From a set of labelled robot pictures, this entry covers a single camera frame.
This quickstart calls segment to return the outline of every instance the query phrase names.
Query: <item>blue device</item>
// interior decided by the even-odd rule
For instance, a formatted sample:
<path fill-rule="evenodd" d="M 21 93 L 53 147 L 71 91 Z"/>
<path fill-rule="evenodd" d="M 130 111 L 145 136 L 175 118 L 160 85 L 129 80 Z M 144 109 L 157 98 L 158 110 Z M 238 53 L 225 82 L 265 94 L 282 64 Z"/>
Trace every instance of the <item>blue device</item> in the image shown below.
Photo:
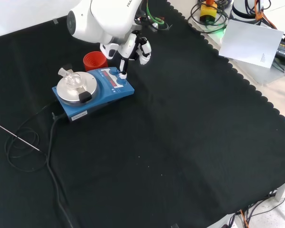
<path fill-rule="evenodd" d="M 70 121 L 77 120 L 112 101 L 116 101 L 134 93 L 134 89 L 127 80 L 121 80 L 118 77 L 119 71 L 116 67 L 91 70 L 87 73 L 93 75 L 97 80 L 97 92 L 93 95 L 93 100 L 82 106 L 72 106 L 71 104 L 67 104 L 58 95 L 57 86 L 52 88 Z"/>

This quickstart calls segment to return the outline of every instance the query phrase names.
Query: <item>red cup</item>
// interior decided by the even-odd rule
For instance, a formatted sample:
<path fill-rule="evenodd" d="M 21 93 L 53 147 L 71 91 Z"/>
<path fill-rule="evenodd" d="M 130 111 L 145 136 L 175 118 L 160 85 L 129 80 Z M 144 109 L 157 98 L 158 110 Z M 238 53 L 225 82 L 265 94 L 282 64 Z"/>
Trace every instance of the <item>red cup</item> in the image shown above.
<path fill-rule="evenodd" d="M 100 51 L 93 51 L 84 57 L 85 71 L 108 67 L 106 57 Z"/>

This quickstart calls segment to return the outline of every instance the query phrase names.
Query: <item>table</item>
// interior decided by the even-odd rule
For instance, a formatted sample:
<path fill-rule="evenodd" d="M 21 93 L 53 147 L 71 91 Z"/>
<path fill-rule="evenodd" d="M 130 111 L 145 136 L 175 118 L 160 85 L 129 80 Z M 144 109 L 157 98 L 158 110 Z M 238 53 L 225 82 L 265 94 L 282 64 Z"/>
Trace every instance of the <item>table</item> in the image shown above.
<path fill-rule="evenodd" d="M 190 16 L 190 9 L 197 3 L 196 0 L 168 0 L 168 2 L 182 13 L 185 18 Z M 226 13 L 228 15 L 230 14 L 230 11 L 231 7 L 226 9 Z M 266 10 L 265 13 L 277 28 L 285 33 L 285 1 L 273 0 L 271 7 Z M 195 23 L 192 19 L 190 19 L 189 22 L 198 30 L 205 29 L 204 26 Z M 203 34 L 203 36 L 215 49 L 220 49 L 222 39 L 221 33 Z M 233 59 L 230 59 L 229 61 L 232 63 L 233 67 L 250 82 L 250 84 L 254 85 L 256 89 L 263 94 L 263 96 L 268 98 L 268 101 L 271 102 L 277 110 L 279 110 L 281 115 L 285 116 L 285 75 L 283 73 L 279 72 L 274 67 L 267 69 Z M 284 197 L 285 184 L 278 189 L 276 200 L 280 201 Z M 231 216 L 232 215 L 225 216 L 209 228 L 222 227 L 223 224 L 227 223 L 226 221 L 228 221 Z"/>
<path fill-rule="evenodd" d="M 57 128 L 52 164 L 86 227 L 204 228 L 285 182 L 284 119 L 165 1 L 158 2 L 150 2 L 154 14 L 174 26 L 169 35 L 144 30 L 153 59 L 130 64 L 134 95 Z M 61 66 L 83 70 L 83 56 L 99 49 L 73 39 L 65 19 L 58 21 L 0 38 L 0 124 L 8 129 L 53 99 Z M 32 123 L 42 142 L 51 112 Z M 5 137 L 0 132 L 0 218 L 10 218 L 0 219 L 0 226 L 59 224 L 47 172 L 15 174 L 5 160 Z M 253 169 L 246 170 L 248 163 Z M 245 170 L 241 180 L 238 170 Z"/>

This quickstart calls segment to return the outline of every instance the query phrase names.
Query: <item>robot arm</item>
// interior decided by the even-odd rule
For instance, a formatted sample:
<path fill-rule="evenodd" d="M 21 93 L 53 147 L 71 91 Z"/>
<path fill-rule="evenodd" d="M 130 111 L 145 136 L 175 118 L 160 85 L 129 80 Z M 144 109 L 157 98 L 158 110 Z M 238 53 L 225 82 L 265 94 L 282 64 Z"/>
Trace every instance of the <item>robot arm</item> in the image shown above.
<path fill-rule="evenodd" d="M 107 59 L 118 51 L 122 56 L 121 79 L 126 78 L 129 60 L 140 59 L 146 64 L 151 57 L 151 46 L 139 37 L 140 25 L 134 17 L 142 0 L 81 0 L 67 16 L 70 34 L 80 40 L 100 43 Z"/>

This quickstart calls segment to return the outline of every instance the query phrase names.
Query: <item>sheet of paper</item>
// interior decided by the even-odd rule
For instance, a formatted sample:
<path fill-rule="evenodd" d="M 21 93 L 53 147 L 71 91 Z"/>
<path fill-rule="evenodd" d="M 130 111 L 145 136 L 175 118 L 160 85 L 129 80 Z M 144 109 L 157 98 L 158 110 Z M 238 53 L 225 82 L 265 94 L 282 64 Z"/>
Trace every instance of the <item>sheet of paper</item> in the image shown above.
<path fill-rule="evenodd" d="M 282 36 L 279 30 L 230 20 L 219 55 L 270 68 Z"/>

